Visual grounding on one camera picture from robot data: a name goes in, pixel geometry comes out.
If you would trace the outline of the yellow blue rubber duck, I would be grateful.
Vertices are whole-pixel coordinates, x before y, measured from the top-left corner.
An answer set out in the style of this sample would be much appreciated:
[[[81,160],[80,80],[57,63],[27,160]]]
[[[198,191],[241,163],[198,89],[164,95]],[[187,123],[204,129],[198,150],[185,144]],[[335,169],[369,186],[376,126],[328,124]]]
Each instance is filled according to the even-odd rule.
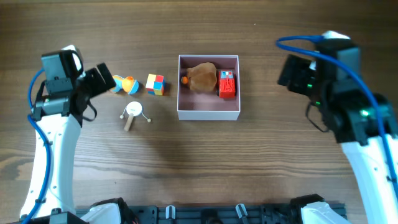
[[[112,93],[118,93],[121,90],[125,91],[128,95],[133,95],[139,90],[139,82],[133,77],[120,77],[118,75],[114,75],[113,79],[116,83],[116,86],[110,89]]]

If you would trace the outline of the colourful puzzle cube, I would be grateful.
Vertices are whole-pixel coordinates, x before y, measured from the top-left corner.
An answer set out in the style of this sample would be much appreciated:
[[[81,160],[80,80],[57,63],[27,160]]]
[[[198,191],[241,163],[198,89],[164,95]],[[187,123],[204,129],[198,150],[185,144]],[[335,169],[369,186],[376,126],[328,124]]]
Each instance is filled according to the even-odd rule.
[[[146,90],[148,94],[160,95],[164,94],[165,78],[162,75],[148,74],[146,82]]]

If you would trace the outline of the red toy car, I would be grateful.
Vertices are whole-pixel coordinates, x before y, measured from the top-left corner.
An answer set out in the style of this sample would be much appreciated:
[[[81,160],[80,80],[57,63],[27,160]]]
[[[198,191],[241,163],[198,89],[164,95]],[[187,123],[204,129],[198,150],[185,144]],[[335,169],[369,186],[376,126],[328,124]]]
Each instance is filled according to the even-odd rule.
[[[219,70],[217,94],[222,99],[232,99],[236,96],[236,79],[232,70]]]

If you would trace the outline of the brown plush toy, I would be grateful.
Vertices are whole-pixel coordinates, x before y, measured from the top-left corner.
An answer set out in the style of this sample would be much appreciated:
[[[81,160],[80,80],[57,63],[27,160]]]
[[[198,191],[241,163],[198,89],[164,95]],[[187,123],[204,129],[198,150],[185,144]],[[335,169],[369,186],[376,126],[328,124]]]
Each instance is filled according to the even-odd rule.
[[[180,81],[190,90],[214,91],[217,84],[216,67],[213,63],[205,62],[195,67],[187,68],[186,74]]]

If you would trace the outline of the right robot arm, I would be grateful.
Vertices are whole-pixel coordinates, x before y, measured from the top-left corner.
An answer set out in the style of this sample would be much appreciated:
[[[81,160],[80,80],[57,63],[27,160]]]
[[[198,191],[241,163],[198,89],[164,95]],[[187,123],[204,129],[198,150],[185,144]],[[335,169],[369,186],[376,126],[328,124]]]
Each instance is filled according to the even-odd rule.
[[[277,39],[289,55],[278,79],[308,97],[321,114],[354,172],[369,223],[397,222],[397,121],[385,96],[373,93],[360,74],[361,50],[346,35],[308,35],[313,50]]]

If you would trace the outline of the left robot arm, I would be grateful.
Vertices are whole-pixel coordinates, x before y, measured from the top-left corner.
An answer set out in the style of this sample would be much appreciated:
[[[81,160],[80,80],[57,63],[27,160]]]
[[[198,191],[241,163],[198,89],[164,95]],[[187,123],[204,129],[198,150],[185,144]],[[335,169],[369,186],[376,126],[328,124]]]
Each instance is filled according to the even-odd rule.
[[[47,217],[53,210],[75,213],[73,166],[76,144],[92,107],[91,99],[114,88],[105,63],[85,70],[74,45],[43,54],[39,73],[45,80],[29,97],[29,123],[36,132],[34,166],[29,191],[20,211],[22,223]]]

